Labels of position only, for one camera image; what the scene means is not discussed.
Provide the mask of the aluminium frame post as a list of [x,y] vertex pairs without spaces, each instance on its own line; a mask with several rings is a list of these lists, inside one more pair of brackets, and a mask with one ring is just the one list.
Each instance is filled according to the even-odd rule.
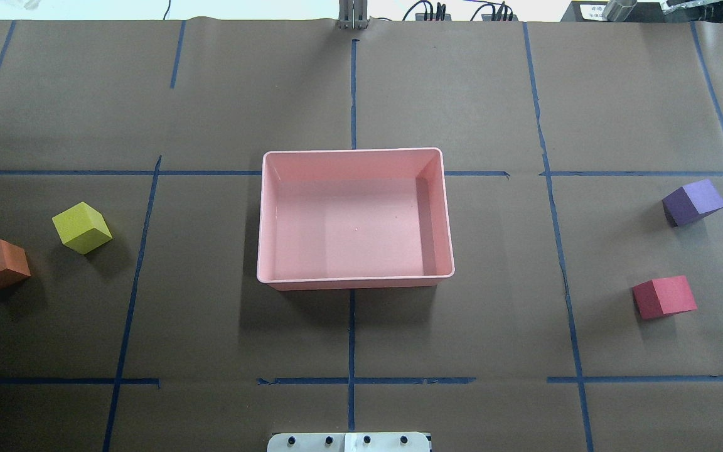
[[369,26],[369,2],[367,0],[339,0],[338,28],[341,30],[364,30]]

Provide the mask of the yellow-green foam block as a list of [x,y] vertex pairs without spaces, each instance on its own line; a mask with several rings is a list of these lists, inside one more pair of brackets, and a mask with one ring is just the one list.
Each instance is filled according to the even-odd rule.
[[62,244],[77,254],[89,254],[113,239],[103,215],[80,202],[52,217]]

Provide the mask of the red foam block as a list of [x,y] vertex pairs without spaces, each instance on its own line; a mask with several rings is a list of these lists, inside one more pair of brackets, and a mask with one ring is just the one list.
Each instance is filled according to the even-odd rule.
[[651,279],[633,286],[631,291],[642,320],[657,320],[698,309],[685,275]]

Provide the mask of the pink plastic bin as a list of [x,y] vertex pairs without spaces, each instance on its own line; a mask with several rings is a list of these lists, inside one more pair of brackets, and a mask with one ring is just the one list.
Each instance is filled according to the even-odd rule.
[[454,272],[440,149],[264,155],[261,283],[277,290],[426,287]]

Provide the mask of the purple foam block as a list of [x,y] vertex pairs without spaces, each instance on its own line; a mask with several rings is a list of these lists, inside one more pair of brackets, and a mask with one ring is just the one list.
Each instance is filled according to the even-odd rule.
[[685,184],[661,202],[672,228],[694,223],[723,209],[723,197],[709,178]]

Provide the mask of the white metal base plate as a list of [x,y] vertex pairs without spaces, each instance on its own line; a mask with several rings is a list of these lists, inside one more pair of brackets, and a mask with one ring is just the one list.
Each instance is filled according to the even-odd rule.
[[267,451],[431,451],[430,434],[404,432],[336,432],[274,434]]

